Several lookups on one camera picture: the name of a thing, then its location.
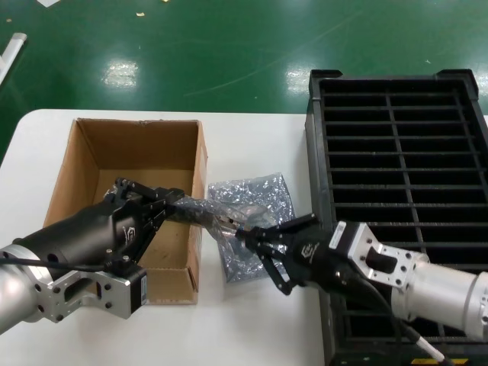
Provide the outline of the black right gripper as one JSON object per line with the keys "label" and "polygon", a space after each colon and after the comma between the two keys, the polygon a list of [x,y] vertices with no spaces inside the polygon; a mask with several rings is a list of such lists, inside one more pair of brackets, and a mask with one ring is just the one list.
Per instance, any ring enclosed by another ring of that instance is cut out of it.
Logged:
{"label": "black right gripper", "polygon": [[[246,248],[256,248],[256,254],[275,287],[288,296],[294,286],[284,279],[276,265],[284,265],[285,254],[268,244],[284,245],[287,237],[318,224],[316,215],[309,213],[269,228],[241,226],[236,231],[236,238],[243,241]],[[287,268],[290,279],[301,286],[317,287],[363,306],[387,306],[388,301],[348,257],[367,228],[365,225],[338,225],[333,233],[319,230],[310,239],[295,238],[292,248],[295,269]]]}

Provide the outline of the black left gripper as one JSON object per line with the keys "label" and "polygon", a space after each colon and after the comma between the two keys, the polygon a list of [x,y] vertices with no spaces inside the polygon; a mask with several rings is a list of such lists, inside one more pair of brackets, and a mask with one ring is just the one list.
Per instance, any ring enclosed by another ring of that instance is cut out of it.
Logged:
{"label": "black left gripper", "polygon": [[179,188],[151,188],[126,178],[117,178],[114,188],[115,194],[13,243],[42,261],[74,266],[100,265],[109,249],[138,262],[161,225],[175,212],[173,203],[185,193]]}

